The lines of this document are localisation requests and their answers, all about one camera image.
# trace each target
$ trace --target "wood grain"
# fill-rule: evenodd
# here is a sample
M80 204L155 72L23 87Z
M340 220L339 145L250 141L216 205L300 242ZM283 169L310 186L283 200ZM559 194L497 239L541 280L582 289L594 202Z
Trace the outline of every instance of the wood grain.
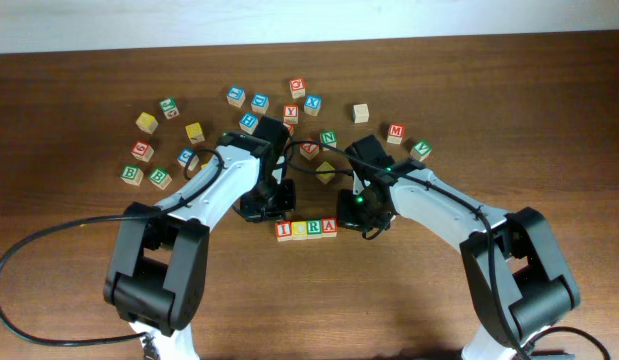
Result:
M450 37L323 44L118 50L0 56L0 255L25 235L70 219L153 204L185 183L176 157L184 126L200 122L207 146L238 129L229 86L269 95L268 114L291 103L287 81L304 77L322 97L301 114L296 137L333 130L344 148L390 122L426 140L428 166L445 182L493 206L531 206L549 220L582 293L562 321L599 337L619 359L619 32ZM174 97L181 116L164 120ZM368 123L351 106L368 103ZM134 121L157 116L153 136ZM161 191L119 179L149 142L173 177ZM397 159L405 146L386 145ZM348 164L333 153L328 160ZM328 186L290 171L296 219L335 215ZM89 225L43 239L16 255L0 299L23 329L52 338L130 333L102 299L118 224ZM209 359L388 357L459 349L478 325L461 259L426 229L398 219L368 242L278 244L273 225L228 213L212 234L206 292L193 321ZM595 350L568 335L542 348L583 359ZM33 346L0 326L0 359L137 359L137 342L91 349Z

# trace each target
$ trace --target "wooden table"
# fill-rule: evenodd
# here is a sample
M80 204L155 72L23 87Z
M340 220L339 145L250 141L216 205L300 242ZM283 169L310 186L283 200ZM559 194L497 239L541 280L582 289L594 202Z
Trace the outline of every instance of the wooden table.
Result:
M207 146L238 129L249 106L227 104L230 85L248 99L269 95L268 114L281 117L293 77L323 99L318 117L301 115L298 138L334 130L342 149L404 123L407 143L432 145L426 163L443 181L493 206L541 211L582 294L561 324L590 331L619 359L619 32L0 56L0 255L35 230L168 196L185 183L176 162L190 145L185 125L200 122ZM181 116L164 120L158 101L170 96ZM368 123L352 124L356 103L369 104ZM142 111L160 121L153 136L134 124ZM125 164L138 164L136 140L156 150L140 164L145 173L160 166L173 177L165 191L120 180ZM408 156L383 144L396 159ZM333 153L299 164L322 160L348 166ZM290 175L296 219L334 216L338 190L351 186ZM51 338L130 333L102 299L117 228L73 229L17 254L0 286L13 321ZM459 349L477 326L459 254L416 223L398 219L371 242L341 230L279 244L272 224L231 212L212 233L193 321L208 359ZM540 347L598 356L570 335ZM45 348L0 326L0 359L139 357L136 341Z

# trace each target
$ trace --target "toy block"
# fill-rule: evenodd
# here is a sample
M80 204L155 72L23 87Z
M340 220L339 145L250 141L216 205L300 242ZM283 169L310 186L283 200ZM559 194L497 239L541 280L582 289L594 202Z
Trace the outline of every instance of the toy block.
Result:
M320 220L307 220L307 239L320 239L322 237L322 225Z
M185 167L187 165L187 161L189 161L189 158L193 156L193 159L191 159L191 163L189 164L189 170L193 171L193 169L196 168L196 165L198 165L198 156L194 155L193 150L190 149L184 149L182 150L182 152L180 153L180 155L178 155L178 163L180 164L180 166Z
M155 117L143 112L140 114L140 116L138 116L138 120L136 120L136 125L138 125L140 130L149 134L153 134L153 132L156 131L156 128L158 127L158 121L156 121Z
M298 123L298 105L285 105L283 120L289 124Z
M165 117L167 119L173 119L176 116L180 115L180 113L178 112L178 108L176 107L176 102L173 101L172 98L162 100L160 102L160 108L162 109L162 112L165 114Z
M322 100L319 97L309 95L305 100L305 112L312 116L318 116L320 105L322 105Z
M151 155L153 155L153 148L149 144L138 141L131 149L131 155L138 160L149 161Z
M291 237L294 240L305 240L307 238L307 222L294 221L291 223Z
M389 134L387 134L387 142L390 144L400 144L405 137L404 125L391 124L389 126Z
M266 95L256 94L251 101L251 110L255 113L265 114L269 108L269 98Z
M421 141L413 146L409 155L418 161L425 161L429 154L431 154L431 146L429 146L426 142Z
M318 166L318 168L316 169L316 171L333 171L336 170L333 168L333 166L331 166L331 164L329 164L328 162L323 162L322 165ZM323 184L327 185L327 183L329 183L329 181L331 181L331 179L334 178L334 176L336 176L336 174L331 173L331 174L316 174L316 177L318 178L318 180L322 181Z
M287 131L289 131L289 136L293 136L293 125L287 124L286 122L283 122L282 125L287 128Z
M322 219L322 237L335 237L338 235L336 219Z
M189 124L185 126L185 130L187 131L187 137L192 144L205 141L205 134L203 134L202 132L202 127L200 126L200 123Z
M140 170L139 167L137 166L125 166L124 170L122 170L122 175L120 175L120 178L126 182L127 184L131 184L131 185L140 185L140 182L142 181L142 177L143 177L143 173L142 170Z
M367 104L359 104L353 106L353 122L359 124L369 121L369 108Z
M318 155L318 152L320 152L320 146L316 144L300 145L300 154L304 156L305 158L307 158L307 160L309 161L313 160L313 158L315 158L316 155Z
M149 175L149 181L161 190L164 190L167 185L171 183L171 176L169 176L169 174L161 168L156 168L156 170Z
M305 96L305 81L303 79L289 81L289 90L291 90L291 97L294 99Z
M291 222L281 221L276 224L276 238L278 241L293 240L291 236Z
M336 147L336 134L333 131L320 133L320 142L325 145ZM323 147L322 151L329 151L329 149Z
M253 134L253 131L256 130L256 126L258 126L258 118L254 115L246 113L242 119L240 119L240 128L249 135Z
M227 101L235 107L242 107L246 98L247 94L245 91L237 86L232 86L227 93Z

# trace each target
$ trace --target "wooden block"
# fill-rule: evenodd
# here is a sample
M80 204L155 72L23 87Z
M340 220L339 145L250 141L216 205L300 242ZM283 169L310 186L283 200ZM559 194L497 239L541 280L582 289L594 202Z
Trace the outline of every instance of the wooden block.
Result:
M318 168L316 169L316 171L333 171L336 170L333 168L333 166L331 166L331 164L329 164L328 162L323 162L320 166L318 166ZM316 174L316 177L318 178L318 180L322 181L323 184L327 185L329 183L329 181L331 181L331 179L334 178L334 176L336 176L336 174L331 173L331 174Z
M152 184L156 185L161 190L164 190L167 185L171 183L171 176L169 176L169 174L167 174L167 172L163 169L156 168L156 170L154 170L151 175L149 175L149 181L151 181Z
M153 155L153 148L149 144L138 141L131 149L131 155L138 160L149 161L151 155Z
M191 163L189 164L189 170L193 171L193 169L196 168L196 165L198 165L198 156L194 155L193 150L191 149L184 149L182 150L182 152L180 153L180 155L178 155L178 163L180 164L180 166L185 167L187 165L187 161L189 161L189 158L193 156L193 159L191 159Z
M269 108L269 98L266 95L256 94L251 101L251 110L255 113L265 114Z
M302 145L300 145L300 154L302 154L302 156L307 158L307 160L309 160L309 161L313 160L313 158L315 158L316 155L318 155L318 152L320 152L320 146L318 146L316 144L302 144Z
M289 90L291 90L291 97L294 99L305 96L305 81L303 79L289 81Z
M242 119L240 119L240 128L249 135L253 134L253 131L256 130L256 126L258 126L258 118L254 115L246 113Z
M336 235L338 235L336 219L322 219L322 237L335 237Z
M276 238L278 241L293 240L291 235L291 222L281 221L276 224Z
M322 225L320 220L307 221L307 239L320 239L322 237Z
M192 144L205 141L205 134L203 134L202 132L202 127L200 126L200 123L189 124L185 127L185 130L187 131L187 137Z
M227 101L235 107L242 107L246 97L245 91L237 86L232 86L227 93Z
M291 223L291 237L294 240L305 240L307 238L307 222L294 221Z
M136 125L138 125L140 130L149 134L153 134L153 132L156 131L156 128L158 127L158 121L156 121L155 117L143 112L140 114L140 116L138 116L138 120L136 120Z
M405 137L404 125L391 124L389 126L389 134L387 134L387 142L390 144L400 144Z
M353 106L353 122L359 124L369 121L369 108L367 104L359 104Z
M309 95L305 100L305 112L312 116L318 116L320 105L322 105L322 100L319 97Z
M160 102L160 108L162 109L162 112L165 114L165 117L167 119L173 119L176 116L180 115L180 113L178 112L178 108L176 107L176 102L173 101L172 98L162 100Z
M411 148L411 152L409 153L412 158L418 161L425 161L429 154L431 154L431 146L429 146L429 144L424 141L421 141L414 145L413 148Z
M284 121L288 124L298 123L298 105L285 105Z
M143 173L142 170L140 170L139 167L137 166L125 166L124 170L122 170L122 174L120 175L120 178L126 182L127 184L131 184L131 185L140 185L140 182L142 181L142 177L143 177Z
M320 142L325 145L336 147L336 134L333 131L320 133ZM322 151L329 151L329 149L322 148Z
M287 128L287 130L289 131L289 136L293 136L293 125L287 124L286 122L283 122L282 124L283 124L283 125Z

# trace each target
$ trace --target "white wall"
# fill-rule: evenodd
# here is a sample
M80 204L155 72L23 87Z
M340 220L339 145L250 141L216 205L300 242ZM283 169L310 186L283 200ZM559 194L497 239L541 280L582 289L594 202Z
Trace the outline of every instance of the white wall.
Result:
M619 29L619 0L0 0L0 53Z

